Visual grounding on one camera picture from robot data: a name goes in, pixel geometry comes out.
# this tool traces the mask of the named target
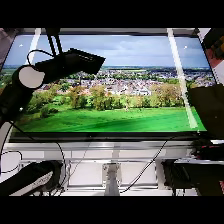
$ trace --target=grass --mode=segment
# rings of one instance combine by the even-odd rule
[[[48,118],[20,124],[26,132],[176,132],[205,130],[194,108],[198,128],[191,129],[185,108],[118,110],[73,110],[58,106],[60,112]]]

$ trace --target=black device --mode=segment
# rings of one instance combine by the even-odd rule
[[[21,66],[13,73],[12,82],[0,95],[0,128],[7,121],[17,120],[31,100],[34,90],[43,84],[79,71],[96,74],[105,60],[103,57],[76,49],[62,52],[58,36],[60,28],[46,28],[46,30],[54,58],[36,63],[35,66]],[[56,39],[58,55],[55,53],[51,36]],[[0,183],[0,196],[30,195],[36,191],[57,189],[62,184],[59,183],[62,165],[61,161],[31,163]]]

